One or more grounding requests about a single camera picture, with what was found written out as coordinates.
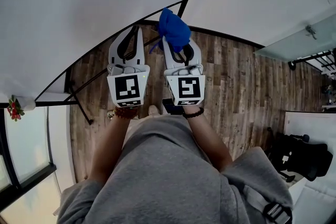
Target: gray sweatshirt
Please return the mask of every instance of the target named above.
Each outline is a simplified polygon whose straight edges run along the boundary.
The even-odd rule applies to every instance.
[[[62,193],[58,223],[266,223],[246,202],[244,185],[292,208],[286,185],[261,148],[220,173],[187,120],[148,119],[126,142],[105,185],[85,180]]]

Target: blue cloth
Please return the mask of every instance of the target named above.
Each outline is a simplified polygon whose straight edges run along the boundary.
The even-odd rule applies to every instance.
[[[167,8],[163,9],[157,28],[160,37],[166,37],[167,42],[173,46],[174,52],[180,52],[190,41],[191,31],[188,25]]]

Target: strap buckle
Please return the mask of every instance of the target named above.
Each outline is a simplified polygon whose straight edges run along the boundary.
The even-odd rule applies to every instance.
[[[291,210],[275,202],[270,203],[265,207],[263,215],[275,224],[292,223]]]

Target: floor plank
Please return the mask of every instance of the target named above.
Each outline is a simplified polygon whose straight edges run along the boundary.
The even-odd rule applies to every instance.
[[[156,37],[153,26],[141,26],[144,42]],[[205,116],[229,147],[233,158],[253,146],[267,146],[267,127],[274,132],[284,129],[285,111],[320,112],[326,102],[321,86],[326,78],[306,63],[291,71],[285,62],[254,54],[254,47],[229,39],[192,32],[202,51],[206,75]],[[74,89],[106,68],[113,39],[76,63],[71,72]],[[140,118],[147,116],[148,106],[162,111],[162,99],[169,98],[163,71],[163,52],[150,44],[145,47],[146,64],[151,72]],[[91,126],[78,106],[71,106],[70,135],[77,181],[88,176],[94,148],[108,123],[107,111],[113,108],[106,75],[102,75],[79,94]]]

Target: bracelet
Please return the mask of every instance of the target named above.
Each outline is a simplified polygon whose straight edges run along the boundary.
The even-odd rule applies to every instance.
[[[185,114],[185,112],[182,113],[182,116],[184,116],[186,119],[188,118],[193,118],[193,117],[197,117],[199,115],[202,115],[204,112],[204,108],[200,108],[200,111],[193,113],[193,114]]]
[[[114,114],[122,119],[128,119],[131,120],[134,118],[138,113],[138,108],[132,107],[132,108],[119,108],[116,107],[114,109]]]

